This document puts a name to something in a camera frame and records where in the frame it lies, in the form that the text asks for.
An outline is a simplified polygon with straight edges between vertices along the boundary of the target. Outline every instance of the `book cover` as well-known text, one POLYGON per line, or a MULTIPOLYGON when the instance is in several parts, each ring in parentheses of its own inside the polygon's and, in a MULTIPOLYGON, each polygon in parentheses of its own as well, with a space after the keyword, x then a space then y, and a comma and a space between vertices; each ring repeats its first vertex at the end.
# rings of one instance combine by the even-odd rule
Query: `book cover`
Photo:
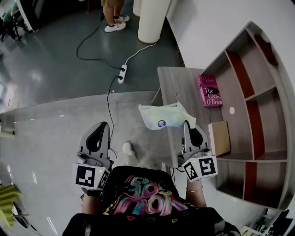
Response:
POLYGON ((230 136, 226 121, 208 125, 212 154, 215 156, 230 152, 230 136))
POLYGON ((214 76, 199 75, 197 82, 204 106, 222 106, 221 96, 214 76))

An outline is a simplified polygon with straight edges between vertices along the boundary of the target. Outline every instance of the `gray floor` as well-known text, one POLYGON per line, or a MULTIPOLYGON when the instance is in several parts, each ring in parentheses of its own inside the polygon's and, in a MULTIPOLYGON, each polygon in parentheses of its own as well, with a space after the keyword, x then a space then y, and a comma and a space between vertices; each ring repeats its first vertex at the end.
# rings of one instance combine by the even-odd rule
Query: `gray floor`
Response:
MULTIPOLYGON (((81 47, 84 57, 102 57, 120 67, 126 59, 144 48, 137 39, 139 18, 132 14, 127 0, 122 10, 131 16, 124 30, 107 34, 103 21, 98 32, 81 47)), ((21 42, 6 38, 0 46, 0 82, 6 87, 0 112, 62 99, 106 94, 119 74, 103 62, 80 61, 76 47, 99 24, 101 11, 64 16, 24 35, 21 42)), ((128 62, 124 84, 114 83, 117 92, 150 91, 159 88, 158 66, 179 66, 168 30, 154 46, 128 62)))
MULTIPOLYGON (((165 157, 169 153, 166 130, 149 130, 140 116, 138 105, 150 104, 154 92, 131 92, 110 95, 114 117, 111 147, 120 153, 125 141, 134 144, 138 158, 165 157)), ((107 121, 106 96, 57 101, 19 109, 9 113, 15 119, 16 139, 0 138, 0 180, 12 181, 23 193, 21 202, 28 220, 43 235, 55 235, 49 217, 61 235, 70 218, 81 211, 82 191, 72 181, 72 163, 82 134, 92 125, 107 121), (37 184, 33 179, 35 172, 37 184)), ((5 123, 7 114, 2 116, 5 123)), ((31 236, 16 223, 9 236, 31 236)))

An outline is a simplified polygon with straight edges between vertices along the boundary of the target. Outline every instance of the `white sneaker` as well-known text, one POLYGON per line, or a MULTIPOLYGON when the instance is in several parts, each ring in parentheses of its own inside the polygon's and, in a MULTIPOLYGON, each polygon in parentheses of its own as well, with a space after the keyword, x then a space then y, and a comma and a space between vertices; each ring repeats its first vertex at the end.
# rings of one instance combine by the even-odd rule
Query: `white sneaker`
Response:
POLYGON ((125 22, 116 22, 115 24, 114 24, 114 26, 113 27, 110 27, 109 25, 107 25, 106 27, 105 27, 105 32, 106 33, 111 33, 111 32, 114 32, 114 31, 118 31, 118 30, 122 30, 122 29, 124 29, 126 27, 126 23, 125 22))
POLYGON ((132 146, 129 142, 126 142, 123 144, 123 152, 128 152, 128 151, 132 151, 132 146))
POLYGON ((115 21, 119 21, 119 22, 127 22, 130 20, 129 16, 125 16, 125 15, 120 15, 120 17, 118 19, 114 19, 115 21))

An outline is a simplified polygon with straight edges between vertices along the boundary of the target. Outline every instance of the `bookshelf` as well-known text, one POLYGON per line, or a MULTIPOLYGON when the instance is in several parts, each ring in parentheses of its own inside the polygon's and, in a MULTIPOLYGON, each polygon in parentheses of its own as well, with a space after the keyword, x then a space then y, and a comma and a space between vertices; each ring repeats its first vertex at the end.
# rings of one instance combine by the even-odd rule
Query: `bookshelf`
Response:
POLYGON ((250 22, 203 71, 216 77, 230 136, 231 152, 217 157, 216 188, 247 202, 286 209, 295 191, 294 91, 277 52, 272 47, 279 63, 273 66, 256 34, 270 42, 250 22))

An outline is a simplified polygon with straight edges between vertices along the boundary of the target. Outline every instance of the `white plastic bag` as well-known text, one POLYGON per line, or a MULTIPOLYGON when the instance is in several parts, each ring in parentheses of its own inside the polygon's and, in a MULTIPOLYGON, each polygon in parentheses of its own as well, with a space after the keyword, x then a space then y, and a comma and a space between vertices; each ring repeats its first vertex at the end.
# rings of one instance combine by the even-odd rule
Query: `white plastic bag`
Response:
POLYGON ((160 130, 166 126, 181 127, 185 120, 195 127, 196 118, 188 115, 180 102, 166 106, 138 105, 144 124, 150 130, 160 130))

